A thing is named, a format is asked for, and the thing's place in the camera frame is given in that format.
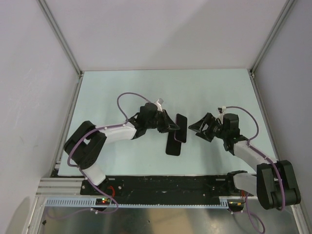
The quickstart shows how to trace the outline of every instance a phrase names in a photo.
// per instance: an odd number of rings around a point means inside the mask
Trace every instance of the white table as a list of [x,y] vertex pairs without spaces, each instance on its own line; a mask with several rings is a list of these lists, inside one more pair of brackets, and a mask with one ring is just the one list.
[[[213,70],[141,70],[85,72],[68,138],[85,120],[97,126],[124,122],[116,99],[123,92],[136,92],[150,101],[162,98],[163,108],[172,120],[180,113],[188,118],[188,125],[200,120],[207,112],[217,116],[219,106],[241,106],[257,119],[260,134],[253,144],[274,157],[271,142],[246,69]],[[129,117],[144,100],[123,96],[120,104]],[[241,134],[255,133],[252,119],[240,110]],[[180,156],[165,154],[167,134],[156,129],[135,140],[105,144],[97,160],[107,175],[216,175],[236,170],[254,172],[241,159],[226,152],[223,141],[212,143],[188,130],[187,143],[182,144]],[[80,176],[77,168],[67,166],[64,152],[59,176]]]

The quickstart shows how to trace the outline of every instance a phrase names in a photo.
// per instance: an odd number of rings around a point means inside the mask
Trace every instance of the smartphone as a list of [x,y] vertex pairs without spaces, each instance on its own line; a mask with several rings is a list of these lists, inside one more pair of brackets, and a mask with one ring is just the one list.
[[175,117],[175,123],[180,127],[180,130],[175,131],[175,140],[181,143],[186,143],[187,118],[183,115],[177,114]]
[[175,132],[168,133],[166,154],[180,156],[182,143],[175,140]]

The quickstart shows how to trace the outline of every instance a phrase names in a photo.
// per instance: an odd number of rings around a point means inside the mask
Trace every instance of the gray wall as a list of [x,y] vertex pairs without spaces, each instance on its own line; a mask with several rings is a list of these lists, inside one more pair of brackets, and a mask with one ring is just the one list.
[[299,0],[255,73],[282,159],[312,218],[312,1]]
[[0,233],[21,233],[77,81],[35,0],[0,3]]

